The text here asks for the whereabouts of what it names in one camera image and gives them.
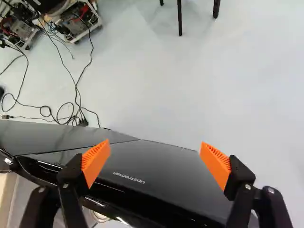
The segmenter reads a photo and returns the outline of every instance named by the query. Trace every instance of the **red wire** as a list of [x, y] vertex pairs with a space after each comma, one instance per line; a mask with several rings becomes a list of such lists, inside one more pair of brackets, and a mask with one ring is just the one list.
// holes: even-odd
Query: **red wire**
[[89, 10], [89, 6], [88, 5], [84, 5], [82, 8], [80, 8], [80, 11], [82, 12], [82, 14], [79, 16], [79, 18], [75, 18], [73, 19], [74, 22], [80, 21], [83, 16], [85, 15], [85, 13], [87, 13]]

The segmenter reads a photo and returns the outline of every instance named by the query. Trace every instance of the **metal screw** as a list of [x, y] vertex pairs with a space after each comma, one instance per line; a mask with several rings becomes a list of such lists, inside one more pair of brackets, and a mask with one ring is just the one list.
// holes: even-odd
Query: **metal screw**
[[44, 192], [44, 190], [45, 190], [45, 188], [41, 187], [38, 192], [42, 193], [42, 192]]
[[268, 192], [271, 193], [271, 194], [274, 194], [274, 193], [275, 193], [275, 190], [274, 190], [273, 188], [269, 187], [269, 188], [268, 188]]
[[4, 162], [7, 163], [8, 165], [11, 165], [12, 164], [12, 161], [8, 158], [4, 159]]
[[248, 190], [251, 190], [251, 186], [249, 184], [246, 184], [245, 188], [248, 189]]

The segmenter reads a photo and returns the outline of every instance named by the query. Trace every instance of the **chair leg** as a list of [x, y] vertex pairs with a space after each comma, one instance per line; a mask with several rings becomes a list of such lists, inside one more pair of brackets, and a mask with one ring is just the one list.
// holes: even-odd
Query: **chair leg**
[[220, 6], [220, 0], [214, 0], [213, 5], [213, 18], [218, 18], [219, 16], [219, 6]]
[[179, 36], [182, 36], [181, 0], [177, 0], [177, 15], [179, 20]]

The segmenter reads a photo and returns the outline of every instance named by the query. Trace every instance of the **printed logo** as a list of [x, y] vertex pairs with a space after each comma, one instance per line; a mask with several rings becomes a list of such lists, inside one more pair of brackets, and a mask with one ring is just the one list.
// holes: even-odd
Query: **printed logo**
[[120, 176], [120, 177], [129, 179], [131, 181], [136, 181], [136, 182], [141, 183], [141, 184], [145, 183], [145, 181], [143, 181], [141, 179], [137, 179], [137, 178], [134, 178], [134, 177], [129, 177], [128, 175], [124, 175], [124, 174], [121, 174], [121, 173], [118, 173], [118, 172], [113, 172], [113, 174], [116, 175], [116, 176]]

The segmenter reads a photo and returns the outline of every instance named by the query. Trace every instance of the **gray floor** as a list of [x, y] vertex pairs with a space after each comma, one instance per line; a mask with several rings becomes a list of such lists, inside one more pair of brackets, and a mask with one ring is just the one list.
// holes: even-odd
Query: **gray floor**
[[[80, 82], [85, 107], [113, 130], [198, 150], [202, 140], [237, 155], [257, 175], [256, 185], [281, 190], [295, 227], [304, 209], [302, 0], [183, 0], [178, 37], [176, 1], [99, 0], [104, 29], [92, 37], [93, 63]], [[75, 78], [88, 62], [88, 40], [59, 44]], [[17, 54], [0, 50], [0, 68]], [[47, 38], [27, 53], [20, 101], [72, 101], [74, 88]], [[0, 78], [16, 94], [25, 60]], [[16, 106], [10, 115], [39, 117]], [[69, 115], [64, 110], [62, 117]], [[88, 115], [90, 126], [97, 126]]]

